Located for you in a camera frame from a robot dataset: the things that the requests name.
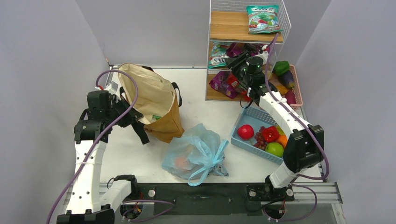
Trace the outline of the teal Fox's candy bag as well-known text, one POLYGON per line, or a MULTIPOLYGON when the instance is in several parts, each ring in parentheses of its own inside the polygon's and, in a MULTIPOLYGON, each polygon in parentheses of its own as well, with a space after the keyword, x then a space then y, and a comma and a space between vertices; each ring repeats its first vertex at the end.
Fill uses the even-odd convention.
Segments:
POLYGON ((213 42, 209 59, 208 68, 213 69, 217 67, 226 66, 226 59, 229 58, 227 50, 231 46, 230 42, 213 42))

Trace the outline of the orange cloth tote bag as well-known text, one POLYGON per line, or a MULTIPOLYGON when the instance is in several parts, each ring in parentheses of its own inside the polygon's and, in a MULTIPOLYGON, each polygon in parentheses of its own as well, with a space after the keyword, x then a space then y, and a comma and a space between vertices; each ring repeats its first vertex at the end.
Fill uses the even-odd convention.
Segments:
POLYGON ((149 142, 148 134, 166 143, 181 137, 184 129, 179 112, 182 98, 177 93, 178 85, 155 73, 151 67, 126 63, 118 70, 127 102, 143 114, 143 118, 133 125, 142 144, 149 142), (152 122, 153 115, 162 118, 152 122))

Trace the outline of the light blue plastic grocery bag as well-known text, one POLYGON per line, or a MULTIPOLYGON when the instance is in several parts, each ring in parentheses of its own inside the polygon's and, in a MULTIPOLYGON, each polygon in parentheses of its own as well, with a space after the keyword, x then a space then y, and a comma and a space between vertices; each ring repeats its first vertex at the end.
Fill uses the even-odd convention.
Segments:
POLYGON ((185 131, 181 137, 173 138, 165 151, 162 169, 186 180, 196 187, 208 176, 228 177, 224 165, 225 149, 229 141, 222 139, 214 131, 197 124, 185 131))

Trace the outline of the green snack bag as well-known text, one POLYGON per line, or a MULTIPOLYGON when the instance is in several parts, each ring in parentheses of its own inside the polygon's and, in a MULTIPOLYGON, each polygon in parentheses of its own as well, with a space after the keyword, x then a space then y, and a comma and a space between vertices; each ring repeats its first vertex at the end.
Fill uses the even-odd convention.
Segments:
POLYGON ((155 121, 157 121, 157 120, 159 120, 159 119, 161 119, 161 118, 162 118, 161 116, 153 115, 153 116, 152 116, 152 122, 155 122, 155 121))

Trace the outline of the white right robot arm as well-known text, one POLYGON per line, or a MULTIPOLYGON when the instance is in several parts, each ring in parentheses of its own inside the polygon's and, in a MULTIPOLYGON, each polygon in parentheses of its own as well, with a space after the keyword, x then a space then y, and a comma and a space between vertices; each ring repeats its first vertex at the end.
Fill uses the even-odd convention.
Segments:
POLYGON ((302 172, 326 161, 324 153, 324 130, 302 119, 281 96, 266 77, 269 62, 259 56, 250 56, 245 51, 238 56, 225 59, 226 66, 247 91, 252 102, 266 111, 280 126, 288 138, 283 162, 263 184, 247 186, 250 201, 282 201, 292 197, 290 184, 302 176, 302 172))

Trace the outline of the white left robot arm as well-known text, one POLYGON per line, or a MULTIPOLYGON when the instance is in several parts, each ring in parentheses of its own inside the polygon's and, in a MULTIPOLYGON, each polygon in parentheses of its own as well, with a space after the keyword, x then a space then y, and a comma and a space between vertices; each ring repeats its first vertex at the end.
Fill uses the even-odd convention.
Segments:
POLYGON ((114 125, 133 121, 129 103, 115 91, 97 90, 87 95, 88 107, 74 127, 76 171, 66 188, 71 196, 58 224, 113 224, 124 199, 135 200, 139 187, 134 175, 119 175, 109 192, 100 195, 100 174, 109 134, 114 125))

